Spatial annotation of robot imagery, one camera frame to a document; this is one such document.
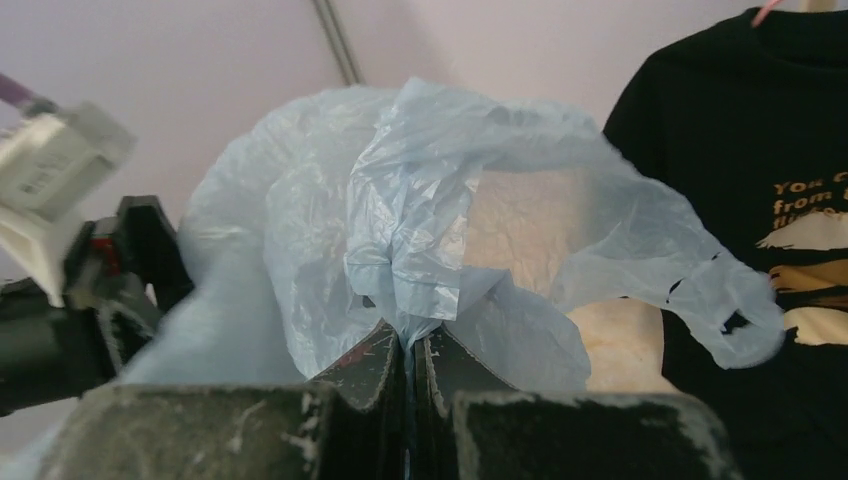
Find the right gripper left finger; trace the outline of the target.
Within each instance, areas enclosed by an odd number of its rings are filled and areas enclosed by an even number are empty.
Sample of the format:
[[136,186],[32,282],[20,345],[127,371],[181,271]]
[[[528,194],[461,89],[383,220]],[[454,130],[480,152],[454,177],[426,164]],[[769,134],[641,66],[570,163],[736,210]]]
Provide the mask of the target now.
[[110,386],[88,394],[43,479],[397,479],[401,349],[380,323],[294,386]]

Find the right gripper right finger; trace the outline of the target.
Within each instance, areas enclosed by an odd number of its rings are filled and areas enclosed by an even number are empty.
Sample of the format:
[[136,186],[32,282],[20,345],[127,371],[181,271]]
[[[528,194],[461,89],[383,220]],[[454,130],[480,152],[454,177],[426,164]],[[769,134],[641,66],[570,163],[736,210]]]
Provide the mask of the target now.
[[678,394],[518,391],[454,335],[412,350],[417,479],[737,479],[726,431]]

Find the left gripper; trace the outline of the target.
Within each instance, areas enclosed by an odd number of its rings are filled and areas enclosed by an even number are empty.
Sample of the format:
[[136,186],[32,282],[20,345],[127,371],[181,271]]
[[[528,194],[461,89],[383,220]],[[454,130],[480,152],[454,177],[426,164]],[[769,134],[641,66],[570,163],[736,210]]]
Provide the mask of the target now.
[[32,277],[1,289],[1,413],[107,383],[192,292],[176,232],[155,195],[125,196],[86,221],[60,264],[53,306]]

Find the blue plastic trash bag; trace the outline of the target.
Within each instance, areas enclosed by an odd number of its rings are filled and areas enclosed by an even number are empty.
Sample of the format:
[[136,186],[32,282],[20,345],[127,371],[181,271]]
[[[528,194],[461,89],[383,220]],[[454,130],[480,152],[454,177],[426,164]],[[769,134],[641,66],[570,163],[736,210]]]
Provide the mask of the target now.
[[[227,148],[175,232],[192,292],[75,411],[110,386],[304,384],[386,323],[401,349],[397,479],[417,479],[412,350],[437,329],[532,393],[589,393],[570,313],[599,301],[678,314],[722,367],[782,342],[768,280],[557,103],[415,79],[293,101]],[[2,477],[43,479],[71,415]]]

